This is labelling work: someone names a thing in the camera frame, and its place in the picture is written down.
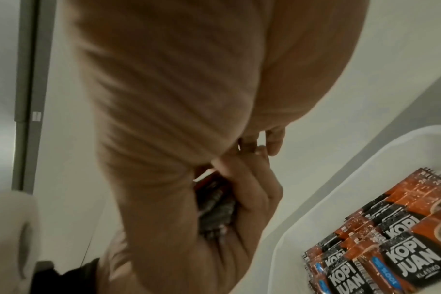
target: black sleeve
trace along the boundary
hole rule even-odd
[[[30,294],[96,294],[96,269],[99,259],[59,275],[51,262],[38,262]]]

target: white container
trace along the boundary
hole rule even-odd
[[[274,250],[268,293],[310,293],[302,253],[419,167],[441,172],[441,126],[418,129],[387,144],[290,227]],[[422,293],[441,294],[441,283]]]

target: white plastic bin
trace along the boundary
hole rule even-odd
[[[441,126],[412,131],[386,145],[290,227],[274,250],[268,293],[309,293],[302,253],[419,167],[441,172]],[[441,283],[422,293],[441,294]]]

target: blue label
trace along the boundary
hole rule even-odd
[[[385,264],[378,258],[373,257],[372,263],[376,266],[377,270],[380,272],[380,274],[384,277],[384,279],[394,288],[403,290],[403,288],[400,285],[400,282],[396,279],[395,275],[392,274],[390,269],[385,266]]]
[[[324,271],[320,263],[316,263],[316,269],[319,273],[322,273]]]
[[[319,280],[319,286],[324,294],[332,294],[323,280]]]

